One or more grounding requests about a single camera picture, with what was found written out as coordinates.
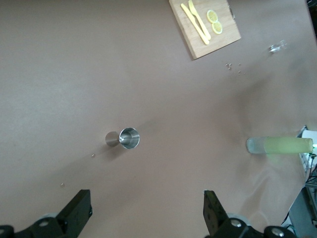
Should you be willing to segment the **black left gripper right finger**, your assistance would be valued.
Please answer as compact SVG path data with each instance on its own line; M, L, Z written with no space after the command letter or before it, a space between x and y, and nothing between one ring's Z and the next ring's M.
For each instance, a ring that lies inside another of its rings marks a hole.
M261 233L239 218L228 217L215 192L204 191L203 216L209 238L294 238L286 228L268 226Z

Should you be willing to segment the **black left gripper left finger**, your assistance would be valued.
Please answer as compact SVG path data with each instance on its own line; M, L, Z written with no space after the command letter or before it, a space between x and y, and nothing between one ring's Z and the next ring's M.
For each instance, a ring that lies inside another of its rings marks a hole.
M91 192L82 189L55 217L41 218L19 232L15 232L10 225L3 225L0 227L0 236L2 238L77 238L91 216Z

